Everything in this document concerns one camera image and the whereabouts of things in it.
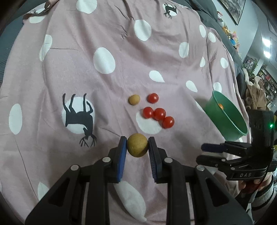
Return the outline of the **person's right hand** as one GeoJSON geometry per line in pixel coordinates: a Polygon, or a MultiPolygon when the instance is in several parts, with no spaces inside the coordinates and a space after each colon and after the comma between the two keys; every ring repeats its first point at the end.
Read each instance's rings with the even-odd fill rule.
{"type": "Polygon", "coordinates": [[[267,173],[264,180],[262,179],[255,179],[255,180],[247,180],[247,181],[239,181],[239,193],[245,188],[250,188],[255,190],[257,188],[258,191],[262,191],[267,187],[271,187],[272,183],[272,172],[267,173]]]}

